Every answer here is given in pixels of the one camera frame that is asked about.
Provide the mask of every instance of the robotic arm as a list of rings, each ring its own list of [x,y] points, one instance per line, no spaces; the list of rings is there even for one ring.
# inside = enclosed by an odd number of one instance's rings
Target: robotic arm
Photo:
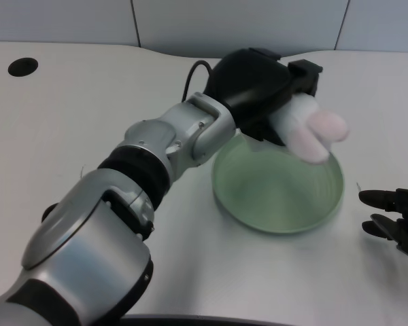
[[[294,94],[314,96],[322,68],[278,59],[266,50],[230,54],[203,94],[131,126],[99,168],[46,211],[20,276],[0,297],[0,325],[117,323],[151,280],[143,241],[171,184],[210,159],[236,128],[283,145],[269,116]]]

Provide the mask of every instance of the green bowl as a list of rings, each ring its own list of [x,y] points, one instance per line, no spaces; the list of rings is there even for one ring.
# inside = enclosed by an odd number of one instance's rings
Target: green bowl
[[[251,228],[278,234],[302,232],[334,216],[341,204],[344,178],[331,155],[312,165],[284,147],[252,151],[239,134],[218,154],[213,189],[222,206]]]

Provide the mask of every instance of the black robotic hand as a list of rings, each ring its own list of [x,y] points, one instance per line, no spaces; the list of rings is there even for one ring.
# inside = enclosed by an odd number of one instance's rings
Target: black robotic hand
[[[359,193],[360,200],[385,212],[402,214],[402,219],[393,221],[380,214],[372,214],[372,221],[366,221],[362,228],[368,234],[397,242],[397,249],[408,255],[408,189],[395,192],[365,190]]]

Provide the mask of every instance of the white table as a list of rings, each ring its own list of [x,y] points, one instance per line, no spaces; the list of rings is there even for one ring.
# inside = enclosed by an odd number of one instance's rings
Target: white table
[[[26,56],[38,70],[8,75]],[[334,150],[346,180],[341,212],[298,236],[255,232],[218,210],[211,162],[189,170],[156,212],[147,241],[154,278],[132,313],[408,326],[408,257],[362,232],[375,209],[358,201],[356,185],[408,187],[408,54],[329,51],[282,61],[300,58],[324,67],[318,101],[352,128]],[[126,46],[0,43],[0,294],[44,209],[82,169],[96,168],[128,126],[180,101],[194,61]],[[199,69],[190,91],[205,80]]]

